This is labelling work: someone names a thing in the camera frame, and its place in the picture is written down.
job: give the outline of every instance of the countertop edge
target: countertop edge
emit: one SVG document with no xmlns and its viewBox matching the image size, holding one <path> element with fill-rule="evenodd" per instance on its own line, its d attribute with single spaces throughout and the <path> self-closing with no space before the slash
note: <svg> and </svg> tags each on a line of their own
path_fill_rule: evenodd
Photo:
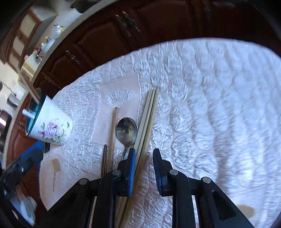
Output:
<svg viewBox="0 0 281 228">
<path fill-rule="evenodd" d="M 105 8 L 106 6 L 108 6 L 108 5 L 110 5 L 110 4 L 114 3 L 114 2 L 117 2 L 117 1 L 119 1 L 119 0 L 101 0 L 100 2 L 98 2 L 97 4 L 95 4 L 91 8 L 89 8 L 87 11 L 85 11 L 83 14 L 81 14 L 74 22 L 72 22 L 66 28 L 66 30 L 56 39 L 55 43 L 50 47 L 50 49 L 48 50 L 48 52 L 44 56 L 43 60 L 41 61 L 41 63 L 37 67 L 37 70 L 35 71 L 31 82 L 32 83 L 35 82 L 37 76 L 39 75 L 40 71 L 42 70 L 42 68 L 45 65 L 45 63 L 48 60 L 48 58 L 51 56 L 51 54 L 54 52 L 54 50 L 59 46 L 59 44 L 76 27 L 78 27 L 83 21 L 88 19 L 90 16 L 92 16 L 96 12 L 100 11 L 101 9 Z M 7 155 L 8 155 L 8 149 L 9 149 L 9 144 L 10 144 L 10 139 L 11 139 L 12 131 L 13 131 L 13 128 L 14 128 L 17 116 L 19 114 L 19 111 L 21 109 L 21 106 L 22 106 L 24 100 L 26 99 L 27 95 L 28 95 L 28 92 L 25 92 L 25 94 L 23 95 L 23 97 L 21 99 L 21 102 L 20 102 L 19 106 L 17 107 L 17 109 L 15 111 L 15 117 L 12 118 L 12 121 L 10 123 L 9 129 L 8 129 L 8 132 L 7 132 L 7 136 L 6 136 L 6 140 L 5 140 L 5 145 L 4 145 L 4 151 L 3 151 L 3 164 L 2 164 L 2 168 L 4 168 L 4 169 L 7 166 Z"/>
</svg>

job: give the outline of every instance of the wooden stick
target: wooden stick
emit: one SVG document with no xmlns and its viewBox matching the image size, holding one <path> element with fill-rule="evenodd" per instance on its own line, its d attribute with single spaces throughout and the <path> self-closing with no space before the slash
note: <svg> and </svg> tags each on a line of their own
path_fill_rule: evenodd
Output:
<svg viewBox="0 0 281 228">
<path fill-rule="evenodd" d="M 118 121 L 118 114 L 119 114 L 119 108 L 116 107 L 113 111 L 113 117 L 112 117 L 108 161 L 106 164 L 106 173 L 113 170 L 113 158 L 114 158 L 114 148 L 115 148 L 116 126 L 117 126 L 117 121 Z"/>
<path fill-rule="evenodd" d="M 32 85 L 32 83 L 29 81 L 29 77 L 27 77 L 26 75 L 22 74 L 21 72 L 19 73 L 19 76 L 22 78 L 23 82 L 25 83 L 25 86 L 26 86 L 27 90 L 29 91 L 29 93 L 31 94 L 32 98 L 35 100 L 35 102 L 37 104 L 39 104 L 40 96 L 37 93 L 37 91 L 34 88 L 34 86 Z"/>
<path fill-rule="evenodd" d="M 103 146 L 103 159 L 101 161 L 101 178 L 106 174 L 107 145 Z"/>
<path fill-rule="evenodd" d="M 145 164 L 145 161 L 146 161 L 147 149 L 148 149 L 148 146 L 149 146 L 152 127 L 153 127 L 153 123 L 154 123 L 154 114 L 156 112 L 156 107 L 157 107 L 158 94 L 159 94 L 159 89 L 156 89 L 155 96 L 154 96 L 154 99 L 153 99 L 153 102 L 152 102 L 152 109 L 151 109 L 151 113 L 150 113 L 149 121 L 148 121 L 148 125 L 147 125 L 147 131 L 146 131 L 145 138 L 144 138 L 144 141 L 143 141 L 143 146 L 141 148 L 141 155 L 139 157 L 138 166 L 136 168 L 134 188 L 133 188 L 132 195 L 137 194 L 138 181 L 141 178 L 141 174 L 143 172 L 143 167 L 144 167 L 144 164 Z M 121 223 L 119 225 L 119 228 L 125 228 L 125 227 L 128 226 L 130 217 L 132 215 L 133 203 L 134 203 L 133 198 L 130 198 L 130 197 L 127 198 L 126 208 L 125 208 L 125 211 L 123 213 L 123 217 L 121 219 Z"/>
<path fill-rule="evenodd" d="M 144 124 L 145 124 L 145 120 L 146 120 L 147 115 L 148 115 L 148 108 L 149 108 L 151 96 L 152 96 L 152 90 L 149 91 L 148 94 L 147 94 L 144 111 L 143 111 L 142 118 L 141 118 L 141 121 L 140 121 L 140 126 L 139 126 L 139 130 L 138 130 L 137 138 L 136 138 L 136 142 L 135 142 L 135 145 L 134 145 L 134 149 L 136 150 L 136 153 L 138 151 L 138 146 L 140 144 L 141 136 L 142 136 L 142 134 L 144 134 L 144 132 L 143 132 Z M 115 223 L 115 226 L 117 228 L 118 228 L 118 226 L 121 222 L 121 218 L 123 216 L 123 212 L 124 212 L 125 207 L 126 207 L 126 202 L 127 202 L 127 197 L 119 197 L 117 208 L 116 208 L 116 223 Z"/>
</svg>

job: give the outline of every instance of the spoon handle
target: spoon handle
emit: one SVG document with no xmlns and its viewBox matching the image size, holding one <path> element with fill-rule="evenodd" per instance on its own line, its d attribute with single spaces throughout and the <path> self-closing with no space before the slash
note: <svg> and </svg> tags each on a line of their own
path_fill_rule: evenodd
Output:
<svg viewBox="0 0 281 228">
<path fill-rule="evenodd" d="M 125 159 L 126 152 L 127 152 L 128 148 L 129 148 L 129 147 L 125 147 L 124 152 L 123 152 L 123 156 L 122 156 L 122 160 Z"/>
</svg>

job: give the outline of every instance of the tablecloth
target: tablecloth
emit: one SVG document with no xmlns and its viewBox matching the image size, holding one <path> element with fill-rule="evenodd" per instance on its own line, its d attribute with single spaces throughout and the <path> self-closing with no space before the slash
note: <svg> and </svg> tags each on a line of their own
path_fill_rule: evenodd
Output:
<svg viewBox="0 0 281 228">
<path fill-rule="evenodd" d="M 49 209 L 80 178 L 99 178 L 113 108 L 139 124 L 148 91 L 158 87 L 129 227 L 171 227 L 172 199 L 157 191 L 154 148 L 174 169 L 208 176 L 236 205 L 253 208 L 255 227 L 270 227 L 281 211 L 280 63 L 254 43 L 199 38 L 143 48 L 84 74 L 53 99 L 73 119 L 73 132 L 44 154 L 42 202 Z M 115 146 L 116 167 L 123 147 Z M 53 159 L 61 166 L 55 181 Z"/>
</svg>

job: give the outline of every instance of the silver screw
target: silver screw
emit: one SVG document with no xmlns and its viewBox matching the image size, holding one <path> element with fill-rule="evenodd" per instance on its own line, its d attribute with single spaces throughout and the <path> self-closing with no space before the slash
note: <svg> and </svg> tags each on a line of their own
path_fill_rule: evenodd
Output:
<svg viewBox="0 0 281 228">
<path fill-rule="evenodd" d="M 171 174 L 171 175 L 177 175 L 177 174 L 178 174 L 178 171 L 175 170 L 175 169 L 172 169 L 172 170 L 170 170 L 170 174 Z"/>
<path fill-rule="evenodd" d="M 209 177 L 204 177 L 203 178 L 203 182 L 205 182 L 205 183 L 211 183 L 211 179 L 209 178 Z"/>
<path fill-rule="evenodd" d="M 118 169 L 115 169 L 115 170 L 113 170 L 112 171 L 112 175 L 114 175 L 114 176 L 118 176 L 118 175 L 120 175 L 120 170 L 118 170 Z"/>
<path fill-rule="evenodd" d="M 86 178 L 83 178 L 79 181 L 79 184 L 81 185 L 84 185 L 84 184 L 87 184 L 88 183 L 88 180 Z"/>
</svg>

